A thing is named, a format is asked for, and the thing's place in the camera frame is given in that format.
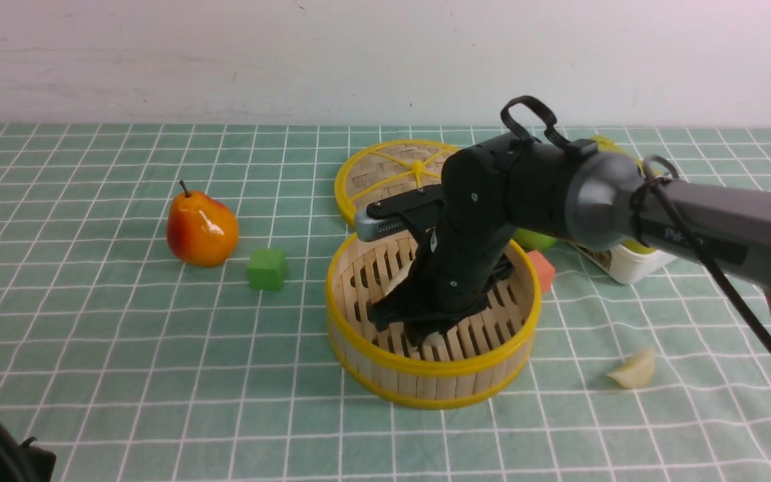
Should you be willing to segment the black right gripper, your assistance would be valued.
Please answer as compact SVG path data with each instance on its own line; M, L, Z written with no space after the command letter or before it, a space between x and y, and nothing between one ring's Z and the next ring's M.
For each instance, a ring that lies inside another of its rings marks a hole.
M403 323L410 347L425 335L447 333L483 304L490 277L515 229L460 229L442 224L422 239L407 279L368 309L377 329Z

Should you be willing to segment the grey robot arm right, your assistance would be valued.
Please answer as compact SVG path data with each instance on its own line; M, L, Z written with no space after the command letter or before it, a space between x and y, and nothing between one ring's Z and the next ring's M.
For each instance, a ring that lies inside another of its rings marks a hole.
M401 218L417 241L403 283L374 302L376 329L404 323L413 343L484 309L481 299L518 228L606 250L630 238L677 258L710 256L762 288L771 312L771 192L658 177L630 157L578 141L573 151L515 135L459 150L441 181L394 202L432 202L436 214Z

